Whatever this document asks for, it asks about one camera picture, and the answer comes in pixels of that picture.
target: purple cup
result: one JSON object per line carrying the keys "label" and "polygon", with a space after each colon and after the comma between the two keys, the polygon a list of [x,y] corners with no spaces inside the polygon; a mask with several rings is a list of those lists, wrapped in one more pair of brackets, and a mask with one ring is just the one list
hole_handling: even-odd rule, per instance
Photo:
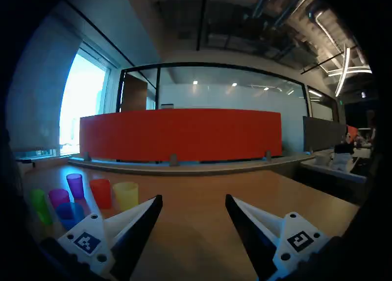
{"label": "purple cup", "polygon": [[49,191],[49,199],[56,209],[59,205],[70,202],[70,195],[65,189],[53,189]]}
{"label": "purple cup", "polygon": [[84,198],[82,175],[81,174],[68,174],[67,181],[68,181],[68,185],[70,186],[73,198],[75,198],[75,199]]}

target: desk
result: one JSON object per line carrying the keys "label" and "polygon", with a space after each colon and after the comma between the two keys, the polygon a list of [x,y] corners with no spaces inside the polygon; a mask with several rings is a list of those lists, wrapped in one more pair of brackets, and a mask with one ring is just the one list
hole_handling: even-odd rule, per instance
{"label": "desk", "polygon": [[366,182],[365,176],[350,173],[350,171],[353,169],[353,167],[355,165],[352,162],[352,159],[350,159],[347,162],[346,172],[332,169],[330,167],[332,162],[330,162],[330,164],[328,166],[316,165],[315,162],[316,162],[316,159],[303,161],[300,163],[300,166],[304,167],[306,169],[312,170],[312,171],[321,172],[321,173],[324,173],[327,175],[332,175],[332,176],[335,176],[338,178],[350,180],[350,181],[360,183],[360,184],[365,184],[365,182]]}
{"label": "desk", "polygon": [[[154,177],[116,174],[63,165],[25,175],[24,191],[68,189],[65,176],[83,175],[86,202],[97,207],[88,181],[107,178],[112,184],[128,180],[139,184],[143,202],[157,194],[163,208],[132,275],[138,280],[256,280],[240,237],[226,211],[227,193],[277,216],[296,211],[328,236],[342,235],[358,207],[302,185],[271,171],[205,177]],[[111,216],[115,210],[105,211]],[[42,227],[34,215],[31,228],[36,238],[62,234],[61,227]]]}

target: orange panel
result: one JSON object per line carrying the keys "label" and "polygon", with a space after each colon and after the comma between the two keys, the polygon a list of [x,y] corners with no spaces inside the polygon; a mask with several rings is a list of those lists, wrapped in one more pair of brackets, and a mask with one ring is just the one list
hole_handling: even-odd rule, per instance
{"label": "orange panel", "polygon": [[166,109],[80,119],[80,152],[128,161],[214,161],[282,154],[280,113]]}
{"label": "orange panel", "polygon": [[357,137],[358,129],[355,127],[352,127],[352,126],[348,126],[348,125],[347,125],[347,127],[348,127],[348,132],[351,135],[350,142],[353,142],[354,139]]}

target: yellow cup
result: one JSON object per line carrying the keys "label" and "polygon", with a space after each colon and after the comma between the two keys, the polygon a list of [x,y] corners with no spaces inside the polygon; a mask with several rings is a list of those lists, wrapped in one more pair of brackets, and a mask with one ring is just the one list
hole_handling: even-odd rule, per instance
{"label": "yellow cup", "polygon": [[139,188],[133,182],[120,182],[113,185],[113,191],[120,210],[126,211],[139,204]]}

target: red cup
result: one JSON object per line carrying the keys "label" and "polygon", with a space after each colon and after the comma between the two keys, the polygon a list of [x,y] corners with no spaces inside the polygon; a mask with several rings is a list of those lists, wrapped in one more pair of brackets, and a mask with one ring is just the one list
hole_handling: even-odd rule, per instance
{"label": "red cup", "polygon": [[107,179],[94,179],[90,181],[91,192],[100,209],[112,207],[112,192],[110,182]]}

